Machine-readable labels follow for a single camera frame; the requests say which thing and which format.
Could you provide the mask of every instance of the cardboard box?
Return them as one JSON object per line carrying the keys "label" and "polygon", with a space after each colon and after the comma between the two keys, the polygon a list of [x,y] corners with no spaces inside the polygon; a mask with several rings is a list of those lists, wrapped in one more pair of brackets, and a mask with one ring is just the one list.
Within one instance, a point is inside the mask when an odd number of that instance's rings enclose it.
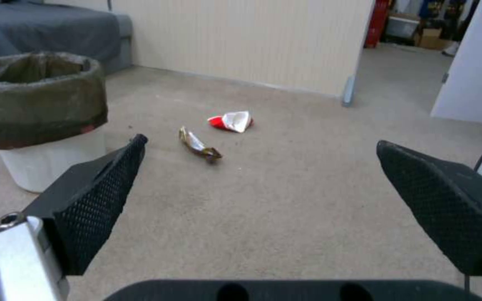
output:
{"label": "cardboard box", "polygon": [[444,50],[451,41],[439,38],[440,33],[442,33],[442,29],[425,28],[421,36],[417,35],[414,37],[415,45],[425,49]]}
{"label": "cardboard box", "polygon": [[439,36],[441,33],[442,29],[423,29],[419,46],[426,49],[438,49],[438,40],[440,40]]}

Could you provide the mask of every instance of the trash can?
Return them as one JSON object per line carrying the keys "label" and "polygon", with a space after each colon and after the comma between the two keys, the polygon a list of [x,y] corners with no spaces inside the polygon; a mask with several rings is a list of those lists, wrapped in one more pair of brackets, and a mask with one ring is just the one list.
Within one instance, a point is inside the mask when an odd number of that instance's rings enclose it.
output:
{"label": "trash can", "polygon": [[15,183],[42,192],[73,164],[105,155],[100,63],[66,53],[0,57],[0,156]]}

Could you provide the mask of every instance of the gray blanket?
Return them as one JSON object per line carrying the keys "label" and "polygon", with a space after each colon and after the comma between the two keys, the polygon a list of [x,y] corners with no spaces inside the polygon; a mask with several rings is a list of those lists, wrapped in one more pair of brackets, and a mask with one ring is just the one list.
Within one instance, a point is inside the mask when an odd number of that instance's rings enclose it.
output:
{"label": "gray blanket", "polygon": [[0,56],[63,51],[105,61],[120,52],[114,15],[73,6],[0,4]]}

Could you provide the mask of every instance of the crumpled wrapper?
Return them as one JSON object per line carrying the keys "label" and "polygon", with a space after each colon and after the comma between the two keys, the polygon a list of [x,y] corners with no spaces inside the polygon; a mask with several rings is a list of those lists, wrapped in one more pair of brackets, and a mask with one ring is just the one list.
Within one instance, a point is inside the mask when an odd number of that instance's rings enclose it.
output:
{"label": "crumpled wrapper", "polygon": [[179,130],[179,139],[191,152],[205,157],[208,162],[214,162],[215,160],[222,158],[220,152],[213,147],[207,147],[185,126],[182,126]]}
{"label": "crumpled wrapper", "polygon": [[222,116],[208,118],[208,123],[214,128],[244,133],[254,120],[249,111],[228,112]]}

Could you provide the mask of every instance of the red cabinet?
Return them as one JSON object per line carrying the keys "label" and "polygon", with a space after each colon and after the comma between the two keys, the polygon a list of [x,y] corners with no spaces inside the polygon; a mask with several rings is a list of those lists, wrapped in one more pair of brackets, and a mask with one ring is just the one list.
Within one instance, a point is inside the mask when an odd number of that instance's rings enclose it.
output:
{"label": "red cabinet", "polygon": [[375,1],[364,47],[374,48],[377,46],[377,43],[379,43],[380,36],[382,36],[382,31],[384,30],[384,24],[386,23],[386,17],[388,17],[389,5],[390,0]]}

